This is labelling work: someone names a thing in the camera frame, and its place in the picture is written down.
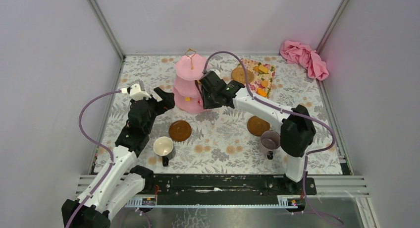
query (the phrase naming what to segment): floral tablecloth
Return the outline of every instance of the floral tablecloth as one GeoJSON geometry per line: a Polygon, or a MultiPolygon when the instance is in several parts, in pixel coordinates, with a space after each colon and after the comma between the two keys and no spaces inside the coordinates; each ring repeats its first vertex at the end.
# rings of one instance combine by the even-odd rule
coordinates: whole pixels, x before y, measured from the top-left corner
{"type": "MultiPolygon", "coordinates": [[[[271,86],[270,99],[291,107],[306,106],[311,116],[327,123],[327,113],[323,107],[316,81],[307,77],[305,70],[295,64],[287,64],[281,56],[242,56],[269,63],[276,68],[271,86]]],[[[171,91],[175,80],[175,63],[180,56],[130,56],[126,58],[118,88],[128,87],[142,80],[147,92],[155,87],[171,91]]],[[[230,81],[231,71],[238,62],[228,55],[215,56],[210,61],[210,69],[218,69],[223,80],[230,81]]],[[[105,128],[102,143],[113,148],[122,127],[127,120],[129,97],[117,94],[112,103],[111,113],[105,128]]],[[[200,114],[189,114],[175,107],[156,118],[150,133],[150,141],[138,158],[138,165],[152,169],[155,173],[242,173],[242,174],[283,174],[287,165],[287,155],[281,151],[268,160],[258,149],[259,137],[247,130],[250,113],[231,108],[219,108],[200,114]],[[192,127],[190,138],[175,142],[176,156],[163,167],[161,159],[153,153],[153,142],[168,136],[169,126],[185,120],[192,127]]],[[[310,150],[323,148],[331,142],[325,128],[315,124],[316,135],[310,150]]],[[[99,172],[109,154],[98,150],[94,172],[99,172]]],[[[335,147],[329,151],[309,156],[310,174],[342,174],[335,147]]]]}

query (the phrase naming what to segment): cup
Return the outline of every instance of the cup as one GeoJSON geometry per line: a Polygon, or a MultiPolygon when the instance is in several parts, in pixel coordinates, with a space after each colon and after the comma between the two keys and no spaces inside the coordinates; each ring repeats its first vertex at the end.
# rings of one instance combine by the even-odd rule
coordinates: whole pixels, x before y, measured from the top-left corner
{"type": "Polygon", "coordinates": [[[268,130],[261,135],[258,149],[265,155],[269,160],[272,160],[274,154],[280,150],[280,135],[272,130],[268,130]]]}
{"type": "Polygon", "coordinates": [[[153,151],[158,156],[162,157],[162,164],[164,167],[167,167],[169,160],[175,157],[175,149],[173,148],[173,141],[171,138],[163,136],[159,137],[153,143],[153,151]]]}

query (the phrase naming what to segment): wooden coaster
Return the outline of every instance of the wooden coaster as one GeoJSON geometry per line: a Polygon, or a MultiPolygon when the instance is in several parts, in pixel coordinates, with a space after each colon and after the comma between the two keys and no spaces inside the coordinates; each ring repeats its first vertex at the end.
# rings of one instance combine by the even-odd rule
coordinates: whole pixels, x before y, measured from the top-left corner
{"type": "Polygon", "coordinates": [[[177,120],[169,127],[169,136],[174,141],[184,141],[191,136],[191,126],[184,120],[177,120]]]}
{"type": "MultiPolygon", "coordinates": [[[[248,82],[251,83],[254,80],[254,74],[249,70],[247,70],[247,73],[248,73],[248,82]]],[[[239,66],[236,69],[234,69],[230,76],[232,77],[233,80],[245,84],[245,72],[242,66],[239,66]]]]}
{"type": "Polygon", "coordinates": [[[270,130],[270,123],[257,116],[253,116],[248,120],[247,128],[254,136],[261,136],[264,132],[270,130]]]}

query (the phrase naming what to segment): orange toy food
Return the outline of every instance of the orange toy food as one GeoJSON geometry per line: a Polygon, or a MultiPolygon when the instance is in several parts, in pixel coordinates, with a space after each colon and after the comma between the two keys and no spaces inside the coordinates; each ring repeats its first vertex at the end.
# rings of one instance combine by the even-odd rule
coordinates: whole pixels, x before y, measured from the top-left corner
{"type": "Polygon", "coordinates": [[[261,96],[265,97],[265,98],[267,97],[267,93],[264,92],[264,90],[261,89],[261,88],[258,88],[257,89],[257,93],[260,94],[261,96]]]}
{"type": "Polygon", "coordinates": [[[268,86],[268,82],[267,81],[261,81],[261,86],[266,88],[268,86]]]}

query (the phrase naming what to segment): pink towel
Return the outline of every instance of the pink towel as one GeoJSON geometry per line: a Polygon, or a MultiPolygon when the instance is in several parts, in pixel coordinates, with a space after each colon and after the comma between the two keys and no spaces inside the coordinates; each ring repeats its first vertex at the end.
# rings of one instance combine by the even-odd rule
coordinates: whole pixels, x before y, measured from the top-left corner
{"type": "Polygon", "coordinates": [[[285,41],[281,45],[280,54],[287,63],[298,63],[308,70],[309,78],[324,80],[328,77],[327,65],[309,45],[296,41],[285,41]]]}

